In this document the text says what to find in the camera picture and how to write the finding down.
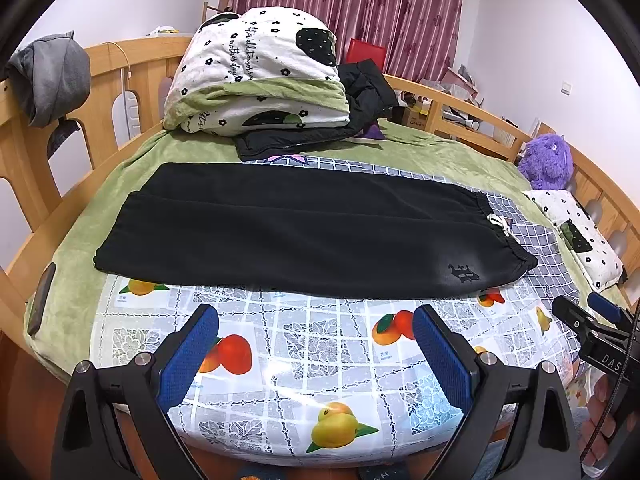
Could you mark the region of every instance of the blue gripper pad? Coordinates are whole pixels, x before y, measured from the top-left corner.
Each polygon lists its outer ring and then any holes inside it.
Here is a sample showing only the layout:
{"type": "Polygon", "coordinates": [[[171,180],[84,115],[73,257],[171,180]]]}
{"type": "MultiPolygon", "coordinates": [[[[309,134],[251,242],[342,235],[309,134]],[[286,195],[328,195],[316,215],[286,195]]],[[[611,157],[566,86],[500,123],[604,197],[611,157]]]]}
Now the blue gripper pad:
{"type": "MultiPolygon", "coordinates": [[[[440,383],[449,404],[467,413],[473,403],[471,374],[443,336],[441,328],[434,322],[432,316],[438,317],[438,321],[444,325],[430,305],[423,305],[415,310],[413,322],[415,340],[440,383]]],[[[446,326],[444,328],[450,335],[449,329],[446,326]]]]}
{"type": "Polygon", "coordinates": [[[162,370],[156,400],[164,413],[182,402],[217,337],[218,313],[210,306],[162,370]]]}
{"type": "Polygon", "coordinates": [[[597,292],[592,292],[587,296],[587,305],[610,323],[616,324],[622,319],[620,307],[597,292]]]}

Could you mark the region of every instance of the stuffed animal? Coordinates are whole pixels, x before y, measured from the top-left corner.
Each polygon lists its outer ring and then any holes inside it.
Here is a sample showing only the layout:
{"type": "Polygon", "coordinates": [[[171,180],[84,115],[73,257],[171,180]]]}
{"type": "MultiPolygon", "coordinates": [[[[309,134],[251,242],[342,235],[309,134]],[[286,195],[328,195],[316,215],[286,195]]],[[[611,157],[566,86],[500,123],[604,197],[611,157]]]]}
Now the stuffed animal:
{"type": "Polygon", "coordinates": [[[556,134],[545,134],[527,143],[518,165],[532,189],[564,189],[574,173],[569,144],[556,134]]]}

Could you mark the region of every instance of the folded black sweatpants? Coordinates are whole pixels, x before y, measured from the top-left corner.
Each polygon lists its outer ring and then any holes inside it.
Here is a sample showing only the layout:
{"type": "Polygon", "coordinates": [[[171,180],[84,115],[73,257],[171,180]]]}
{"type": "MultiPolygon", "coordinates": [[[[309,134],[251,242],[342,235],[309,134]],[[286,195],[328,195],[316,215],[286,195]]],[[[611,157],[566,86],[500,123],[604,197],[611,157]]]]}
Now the folded black sweatpants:
{"type": "Polygon", "coordinates": [[[538,264],[480,192],[402,176],[163,164],[127,197],[98,270],[332,298],[449,298],[538,264]]]}

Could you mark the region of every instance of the yellow pear print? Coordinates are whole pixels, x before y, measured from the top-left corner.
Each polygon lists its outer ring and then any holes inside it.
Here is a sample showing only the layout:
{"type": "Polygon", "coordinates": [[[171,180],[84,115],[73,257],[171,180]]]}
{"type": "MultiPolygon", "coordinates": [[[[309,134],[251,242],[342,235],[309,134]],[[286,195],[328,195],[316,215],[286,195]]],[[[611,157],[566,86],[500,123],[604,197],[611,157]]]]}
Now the yellow pear print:
{"type": "Polygon", "coordinates": [[[553,319],[547,317],[540,307],[536,307],[536,317],[538,318],[538,324],[540,325],[540,330],[542,330],[542,335],[545,335],[545,332],[549,330],[549,326],[553,319]]]}
{"type": "Polygon", "coordinates": [[[329,402],[318,413],[318,423],[311,430],[311,444],[306,452],[335,449],[353,442],[356,437],[377,433],[376,428],[361,424],[343,402],[329,402]]]}

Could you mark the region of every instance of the hand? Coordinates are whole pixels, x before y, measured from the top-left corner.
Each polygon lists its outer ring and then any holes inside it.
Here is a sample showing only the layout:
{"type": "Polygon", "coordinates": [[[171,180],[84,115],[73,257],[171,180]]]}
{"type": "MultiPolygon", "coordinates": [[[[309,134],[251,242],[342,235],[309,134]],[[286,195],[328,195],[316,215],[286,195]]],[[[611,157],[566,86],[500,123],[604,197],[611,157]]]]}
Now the hand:
{"type": "MultiPolygon", "coordinates": [[[[602,416],[602,412],[604,411],[607,401],[611,396],[611,391],[613,389],[613,381],[609,381],[609,378],[606,375],[603,375],[598,379],[595,386],[593,387],[593,396],[587,402],[587,409],[589,410],[589,418],[585,420],[580,428],[580,439],[578,440],[578,446],[580,448],[580,453],[587,445],[587,442],[591,438],[593,434],[593,430],[596,429],[596,424],[600,420],[602,416]]],[[[631,431],[636,422],[638,421],[638,414],[632,413],[629,415],[626,420],[626,428],[631,431]]],[[[594,465],[598,460],[602,460],[609,450],[609,445],[604,440],[603,436],[609,438],[613,435],[613,432],[616,430],[616,421],[613,420],[611,415],[607,415],[607,418],[604,420],[604,424],[600,430],[600,433],[596,437],[596,440],[593,442],[591,449],[587,453],[587,456],[584,458],[582,462],[584,465],[594,465]]]]}

